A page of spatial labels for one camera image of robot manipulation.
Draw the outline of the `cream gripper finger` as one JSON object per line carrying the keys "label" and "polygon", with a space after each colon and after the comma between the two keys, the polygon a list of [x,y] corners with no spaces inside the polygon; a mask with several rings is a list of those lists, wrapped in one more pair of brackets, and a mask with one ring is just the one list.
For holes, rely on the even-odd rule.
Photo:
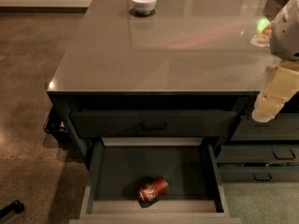
{"label": "cream gripper finger", "polygon": [[269,47],[270,46],[270,36],[272,34],[273,23],[270,22],[267,24],[261,32],[256,34],[251,40],[250,43],[257,47]]}
{"label": "cream gripper finger", "polygon": [[299,91],[299,62],[281,61],[276,67],[267,66],[262,89],[251,113],[252,118],[266,123]]}

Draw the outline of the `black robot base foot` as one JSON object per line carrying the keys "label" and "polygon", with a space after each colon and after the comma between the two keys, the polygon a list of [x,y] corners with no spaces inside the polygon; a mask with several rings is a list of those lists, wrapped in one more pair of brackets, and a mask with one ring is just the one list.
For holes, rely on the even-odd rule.
{"label": "black robot base foot", "polygon": [[24,210],[24,204],[16,200],[0,210],[0,218],[8,215],[11,212],[21,213]]}

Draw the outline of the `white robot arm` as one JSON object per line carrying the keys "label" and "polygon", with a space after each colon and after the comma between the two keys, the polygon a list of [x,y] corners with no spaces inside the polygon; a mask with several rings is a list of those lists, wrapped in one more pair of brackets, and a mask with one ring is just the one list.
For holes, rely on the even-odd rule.
{"label": "white robot arm", "polygon": [[269,47],[271,54],[280,58],[276,67],[266,67],[263,87],[251,113],[255,121],[265,123],[299,92],[299,0],[289,0],[251,44]]}

